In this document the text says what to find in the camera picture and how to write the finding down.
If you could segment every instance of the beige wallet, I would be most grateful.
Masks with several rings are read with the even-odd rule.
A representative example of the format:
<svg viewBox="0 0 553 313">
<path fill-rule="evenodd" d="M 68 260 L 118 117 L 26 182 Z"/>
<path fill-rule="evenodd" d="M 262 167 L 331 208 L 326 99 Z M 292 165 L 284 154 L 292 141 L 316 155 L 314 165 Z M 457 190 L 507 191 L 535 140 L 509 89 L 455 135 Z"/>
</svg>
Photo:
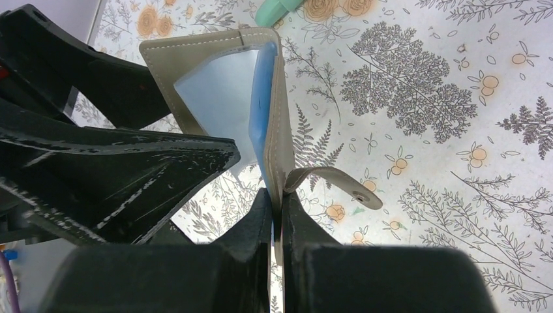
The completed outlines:
<svg viewBox="0 0 553 313">
<path fill-rule="evenodd" d="M 282 197 L 284 194 L 294 192 L 310 174 L 326 179 L 369 209 L 380 209 L 382 201 L 358 181 L 336 168 L 295 168 L 284 77 L 284 56 L 277 32 L 269 28 L 256 27 L 148 40 L 140 44 L 140 53 L 183 133 L 206 135 L 188 110 L 187 105 L 181 100 L 173 87 L 174 83 L 214 55 L 243 46 L 260 45 L 271 41 L 275 42 L 279 49 L 275 60 L 263 162 L 269 180 L 266 183 L 273 205 L 273 216 L 276 216 L 274 221 L 275 242 L 279 242 L 280 231 L 276 230 L 280 229 L 281 221 L 278 216 L 282 212 Z"/>
</svg>

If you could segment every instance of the floral print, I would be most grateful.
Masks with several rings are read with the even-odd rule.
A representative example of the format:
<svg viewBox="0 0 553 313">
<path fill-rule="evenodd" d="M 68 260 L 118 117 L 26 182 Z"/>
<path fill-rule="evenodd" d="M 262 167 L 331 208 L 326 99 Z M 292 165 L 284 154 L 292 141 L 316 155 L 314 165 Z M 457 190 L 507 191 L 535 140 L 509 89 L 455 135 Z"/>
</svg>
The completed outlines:
<svg viewBox="0 0 553 313">
<path fill-rule="evenodd" d="M 143 65 L 141 41 L 252 27 L 262 3 L 107 0 L 91 45 Z M 365 210 L 313 176 L 298 189 L 305 211 L 349 245 L 462 250 L 499 312 L 548 312 L 552 15 L 553 0 L 308 0 L 279 20 L 297 166 L 338 167 L 384 202 Z M 83 97 L 73 118 L 113 127 Z M 146 129 L 180 132 L 172 115 Z M 173 221 L 214 240 L 247 213 L 260 176 L 255 164 L 222 174 Z M 275 263 L 271 278 L 282 312 Z"/>
</svg>

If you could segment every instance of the tablecloth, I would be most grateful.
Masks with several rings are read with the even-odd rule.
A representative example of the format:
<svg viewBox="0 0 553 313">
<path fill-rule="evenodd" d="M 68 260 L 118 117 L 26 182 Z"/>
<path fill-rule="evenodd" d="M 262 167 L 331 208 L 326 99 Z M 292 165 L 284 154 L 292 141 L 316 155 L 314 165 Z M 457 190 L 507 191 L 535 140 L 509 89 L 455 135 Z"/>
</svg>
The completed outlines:
<svg viewBox="0 0 553 313">
<path fill-rule="evenodd" d="M 144 64 L 141 41 L 252 27 L 261 4 L 109 0 L 93 46 Z M 384 202 L 309 177 L 309 215 L 346 244 L 460 249 L 500 312 L 553 311 L 551 15 L 553 0 L 307 0 L 279 20 L 297 164 L 338 167 Z M 73 118 L 112 127 L 82 96 Z M 171 115 L 148 129 L 180 132 Z M 261 186 L 255 165 L 225 173 L 173 221 L 212 241 Z"/>
</svg>

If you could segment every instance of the wallet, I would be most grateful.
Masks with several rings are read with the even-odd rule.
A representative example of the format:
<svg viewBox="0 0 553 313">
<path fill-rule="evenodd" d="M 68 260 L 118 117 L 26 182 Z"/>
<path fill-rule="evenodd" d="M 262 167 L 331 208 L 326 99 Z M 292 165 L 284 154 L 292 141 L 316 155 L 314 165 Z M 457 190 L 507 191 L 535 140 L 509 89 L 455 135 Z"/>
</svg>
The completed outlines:
<svg viewBox="0 0 553 313">
<path fill-rule="evenodd" d="M 382 207 L 382 201 L 361 183 L 343 171 L 332 167 L 296 168 L 292 145 L 288 95 L 284 77 L 284 56 L 280 37 L 269 28 L 255 27 L 191 35 L 185 37 L 147 40 L 140 44 L 150 73 L 154 77 L 164 100 L 185 134 L 207 135 L 173 86 L 183 76 L 195 71 L 206 61 L 230 51 L 259 47 L 274 42 L 278 47 L 275 59 L 269 108 L 269 123 L 263 150 L 266 185 L 271 197 L 275 227 L 275 253 L 278 263 L 280 231 L 282 227 L 282 197 L 294 190 L 309 176 L 319 175 L 329 183 L 347 192 L 369 209 Z M 217 108 L 206 108 L 217 114 Z"/>
</svg>

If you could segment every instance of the wallet strap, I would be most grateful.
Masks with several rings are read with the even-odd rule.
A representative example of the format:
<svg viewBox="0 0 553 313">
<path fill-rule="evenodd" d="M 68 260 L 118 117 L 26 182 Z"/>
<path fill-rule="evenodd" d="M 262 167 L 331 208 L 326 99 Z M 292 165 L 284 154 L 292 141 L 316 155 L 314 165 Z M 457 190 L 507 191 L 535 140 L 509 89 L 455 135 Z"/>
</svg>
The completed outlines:
<svg viewBox="0 0 553 313">
<path fill-rule="evenodd" d="M 286 194 L 294 192 L 309 175 L 318 175 L 326 179 L 329 183 L 347 192 L 369 209 L 378 210 L 382 207 L 382 201 L 372 191 L 343 171 L 329 166 L 296 168 L 292 170 L 286 178 L 284 192 Z"/>
</svg>

